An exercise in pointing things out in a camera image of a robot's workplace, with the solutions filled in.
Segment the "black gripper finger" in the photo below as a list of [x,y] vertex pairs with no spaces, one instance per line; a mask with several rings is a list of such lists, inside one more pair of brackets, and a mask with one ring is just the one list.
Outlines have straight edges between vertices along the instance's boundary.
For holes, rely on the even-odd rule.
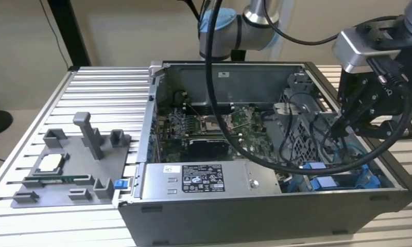
[[[385,119],[380,125],[370,123],[358,123],[353,126],[353,131],[357,136],[373,138],[373,139],[388,139],[394,129],[398,126],[400,116],[392,116],[390,119]],[[412,123],[406,124],[398,139],[412,139]]]
[[349,135],[346,132],[346,127],[349,126],[352,114],[340,114],[334,118],[334,122],[330,126],[330,137],[345,137]]

